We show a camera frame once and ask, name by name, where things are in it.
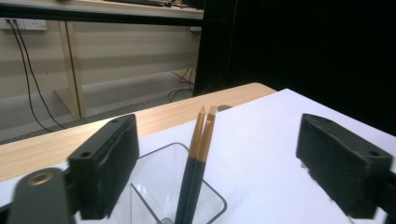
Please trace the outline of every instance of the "power outlet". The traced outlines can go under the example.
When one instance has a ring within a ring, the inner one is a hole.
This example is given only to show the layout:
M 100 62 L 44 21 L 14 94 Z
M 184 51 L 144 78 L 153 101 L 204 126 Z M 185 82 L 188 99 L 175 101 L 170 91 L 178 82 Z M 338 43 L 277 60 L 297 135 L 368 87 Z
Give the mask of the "power outlet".
M 42 20 L 23 20 L 26 30 L 47 30 L 46 21 Z
M 13 19 L 13 18 L 0 18 L 0 29 L 2 30 L 12 30 L 11 25 L 9 24 L 9 21 L 13 22 L 14 29 L 17 29 L 17 26 L 15 25 L 15 22 L 18 24 L 18 29 L 24 30 L 24 23 L 23 19 Z

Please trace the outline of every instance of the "black plastic bracket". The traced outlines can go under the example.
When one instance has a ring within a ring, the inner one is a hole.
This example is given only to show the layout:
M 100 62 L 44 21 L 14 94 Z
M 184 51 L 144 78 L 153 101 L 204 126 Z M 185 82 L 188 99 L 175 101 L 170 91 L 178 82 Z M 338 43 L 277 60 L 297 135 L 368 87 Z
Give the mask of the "black plastic bracket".
M 0 208 L 7 224 L 70 224 L 110 216 L 139 157 L 134 115 L 108 122 L 68 158 L 64 172 L 48 168 L 25 176 L 13 202 Z
M 347 216 L 373 218 L 378 206 L 396 211 L 393 157 L 339 124 L 303 114 L 297 158 Z

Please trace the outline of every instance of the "wooden desk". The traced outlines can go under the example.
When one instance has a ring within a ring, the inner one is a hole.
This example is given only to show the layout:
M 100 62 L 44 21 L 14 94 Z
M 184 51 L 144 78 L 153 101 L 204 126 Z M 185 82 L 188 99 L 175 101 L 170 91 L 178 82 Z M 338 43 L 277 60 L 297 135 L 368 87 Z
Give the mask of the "wooden desk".
M 138 135 L 147 136 L 194 120 L 203 105 L 206 108 L 211 105 L 236 106 L 273 92 L 276 91 L 252 83 L 141 110 L 135 112 Z M 108 121 L 109 119 L 104 119 L 0 146 L 0 182 L 64 162 L 71 152 Z

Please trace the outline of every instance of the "sharpened pencil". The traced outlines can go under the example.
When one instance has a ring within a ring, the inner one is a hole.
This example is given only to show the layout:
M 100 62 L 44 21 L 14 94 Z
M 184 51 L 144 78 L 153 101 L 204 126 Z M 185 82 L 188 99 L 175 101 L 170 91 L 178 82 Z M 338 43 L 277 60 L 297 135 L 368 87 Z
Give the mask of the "sharpened pencil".
M 191 224 L 194 219 L 198 198 L 201 191 L 202 181 L 204 179 L 207 156 L 209 154 L 210 143 L 212 140 L 213 129 L 215 125 L 216 106 L 211 106 L 207 115 L 204 133 L 202 134 L 201 143 L 198 145 L 197 154 L 195 156 L 195 164 L 193 168 L 191 186 L 188 194 L 188 201 L 185 208 L 183 224 Z
M 200 147 L 201 137 L 202 137 L 202 130 L 204 128 L 204 119 L 205 119 L 205 107 L 201 108 L 201 111 L 198 114 L 198 119 L 195 124 L 195 129 L 192 134 L 189 156 L 187 158 L 186 167 L 184 169 L 184 175 L 181 182 L 180 194 L 178 196 L 178 203 L 177 203 L 177 212 L 175 218 L 175 224 L 182 224 L 185 210 L 187 206 L 187 200 L 191 188 L 191 180 L 193 175 L 193 169 L 196 162 L 196 154 L 197 149 Z

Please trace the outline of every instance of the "dark background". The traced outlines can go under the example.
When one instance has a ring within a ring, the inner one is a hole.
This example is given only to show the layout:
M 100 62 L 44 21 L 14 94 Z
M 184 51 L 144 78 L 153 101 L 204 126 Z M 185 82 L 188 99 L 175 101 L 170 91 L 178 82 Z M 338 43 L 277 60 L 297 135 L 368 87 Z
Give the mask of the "dark background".
M 395 14 L 386 0 L 206 1 L 194 94 L 260 82 L 396 135 Z

